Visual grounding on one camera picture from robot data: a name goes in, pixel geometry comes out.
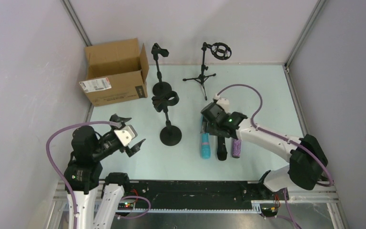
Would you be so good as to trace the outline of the teal microphone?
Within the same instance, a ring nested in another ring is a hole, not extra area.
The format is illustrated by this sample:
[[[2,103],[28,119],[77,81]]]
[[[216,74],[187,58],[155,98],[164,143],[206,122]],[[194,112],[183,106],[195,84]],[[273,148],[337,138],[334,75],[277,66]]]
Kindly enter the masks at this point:
[[[201,135],[201,157],[203,159],[209,159],[211,157],[209,134],[206,132],[206,129],[207,129],[207,121],[202,116],[200,135]]]

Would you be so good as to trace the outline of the black microphone orange end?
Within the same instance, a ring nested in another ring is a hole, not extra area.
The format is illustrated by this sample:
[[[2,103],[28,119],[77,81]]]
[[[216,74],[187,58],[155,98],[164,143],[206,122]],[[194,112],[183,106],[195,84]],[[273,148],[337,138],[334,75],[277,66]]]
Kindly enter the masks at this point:
[[[217,158],[220,161],[225,161],[227,159],[227,149],[226,142],[223,136],[217,137],[217,150],[216,150]]]

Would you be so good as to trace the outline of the purple glitter microphone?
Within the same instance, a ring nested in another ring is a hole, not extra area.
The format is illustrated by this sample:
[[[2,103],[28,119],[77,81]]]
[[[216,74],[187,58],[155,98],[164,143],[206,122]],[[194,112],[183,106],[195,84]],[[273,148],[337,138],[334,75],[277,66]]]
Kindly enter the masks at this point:
[[[242,141],[239,139],[232,139],[231,156],[233,158],[240,158]]]

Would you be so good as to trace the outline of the brown cardboard box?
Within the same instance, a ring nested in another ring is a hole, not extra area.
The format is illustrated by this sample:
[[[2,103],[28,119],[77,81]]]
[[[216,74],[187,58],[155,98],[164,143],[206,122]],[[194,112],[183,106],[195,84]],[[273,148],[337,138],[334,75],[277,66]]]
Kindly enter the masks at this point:
[[[84,52],[88,70],[79,85],[94,106],[148,96],[149,63],[137,38],[88,46]]]

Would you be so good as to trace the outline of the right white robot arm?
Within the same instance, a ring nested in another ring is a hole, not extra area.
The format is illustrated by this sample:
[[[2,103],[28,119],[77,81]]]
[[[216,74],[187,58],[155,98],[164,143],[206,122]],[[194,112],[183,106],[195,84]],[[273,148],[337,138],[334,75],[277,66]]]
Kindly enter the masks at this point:
[[[314,136],[274,133],[240,112],[225,111],[217,102],[208,104],[201,114],[208,123],[206,131],[209,134],[253,143],[288,163],[281,169],[265,172],[259,180],[270,191],[294,186],[312,190],[319,184],[328,160]]]

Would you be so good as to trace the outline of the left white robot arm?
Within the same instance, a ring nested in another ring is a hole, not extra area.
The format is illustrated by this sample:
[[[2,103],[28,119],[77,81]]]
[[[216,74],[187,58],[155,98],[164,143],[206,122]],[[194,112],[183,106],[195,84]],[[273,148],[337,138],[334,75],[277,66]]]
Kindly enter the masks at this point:
[[[119,151],[128,157],[136,154],[142,141],[130,146],[137,133],[129,118],[113,114],[107,124],[110,131],[99,135],[94,130],[95,122],[73,125],[71,159],[64,172],[69,209],[73,211],[70,228],[109,229],[111,228],[119,202],[126,191],[131,190],[126,173],[110,173],[102,190],[102,201],[97,211],[95,201],[99,193],[101,161]]]

